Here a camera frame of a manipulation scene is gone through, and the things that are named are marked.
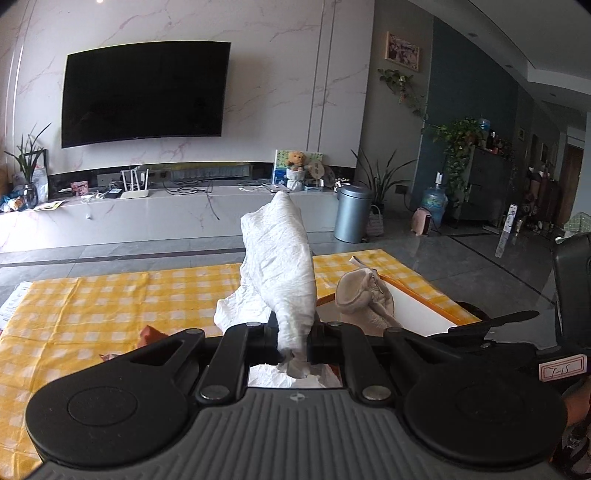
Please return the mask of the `person's right hand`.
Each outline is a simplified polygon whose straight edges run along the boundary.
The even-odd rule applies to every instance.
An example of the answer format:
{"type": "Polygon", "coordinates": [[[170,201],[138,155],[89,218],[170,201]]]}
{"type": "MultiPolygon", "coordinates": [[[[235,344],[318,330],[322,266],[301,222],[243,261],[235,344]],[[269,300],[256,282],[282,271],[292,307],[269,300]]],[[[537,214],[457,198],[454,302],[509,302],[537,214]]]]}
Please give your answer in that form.
{"type": "Polygon", "coordinates": [[[567,426],[581,423],[590,409],[591,385],[590,379],[574,386],[564,397],[567,408],[567,426]]]}

